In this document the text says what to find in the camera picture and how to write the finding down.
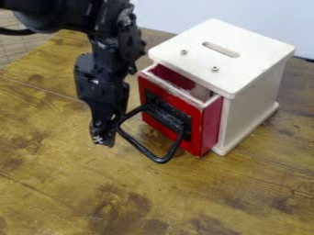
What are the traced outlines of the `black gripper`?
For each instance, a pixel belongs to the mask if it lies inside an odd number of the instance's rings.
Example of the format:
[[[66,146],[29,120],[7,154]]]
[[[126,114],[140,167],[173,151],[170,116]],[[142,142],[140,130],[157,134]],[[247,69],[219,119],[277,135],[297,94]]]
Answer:
[[[112,148],[117,121],[126,112],[126,72],[114,73],[85,53],[76,60],[73,76],[77,97],[90,110],[92,142]]]

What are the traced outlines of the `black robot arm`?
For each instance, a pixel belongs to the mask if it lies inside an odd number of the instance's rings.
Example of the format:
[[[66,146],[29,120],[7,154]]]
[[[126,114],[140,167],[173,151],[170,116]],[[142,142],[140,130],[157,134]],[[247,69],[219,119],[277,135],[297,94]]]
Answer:
[[[0,0],[22,29],[0,28],[1,35],[26,36],[61,29],[81,32],[92,51],[76,60],[73,76],[78,99],[89,106],[93,143],[110,147],[117,122],[126,112],[128,84],[145,42],[129,0]]]

